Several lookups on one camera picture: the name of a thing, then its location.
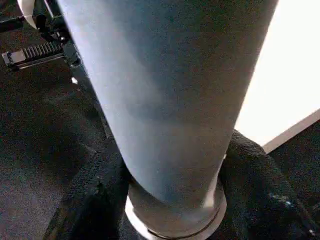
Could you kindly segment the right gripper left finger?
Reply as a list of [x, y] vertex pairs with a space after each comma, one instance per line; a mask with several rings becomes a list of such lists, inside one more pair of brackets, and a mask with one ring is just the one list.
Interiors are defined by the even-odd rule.
[[118, 240], [130, 174], [117, 147], [97, 152], [62, 197], [45, 240]]

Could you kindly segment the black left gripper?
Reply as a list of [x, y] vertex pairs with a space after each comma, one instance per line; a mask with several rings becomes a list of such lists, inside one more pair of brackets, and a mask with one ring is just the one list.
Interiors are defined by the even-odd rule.
[[60, 11], [37, 14], [33, 19], [37, 32], [45, 42], [15, 52], [3, 52], [1, 56], [9, 69], [18, 71], [57, 59], [64, 59], [73, 68], [81, 65], [81, 57]]

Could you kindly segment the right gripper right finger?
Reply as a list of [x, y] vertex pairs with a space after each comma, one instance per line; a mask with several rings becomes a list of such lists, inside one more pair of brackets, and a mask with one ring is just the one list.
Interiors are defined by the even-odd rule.
[[315, 223], [263, 148], [237, 130], [220, 169], [226, 227], [236, 240], [318, 240]]

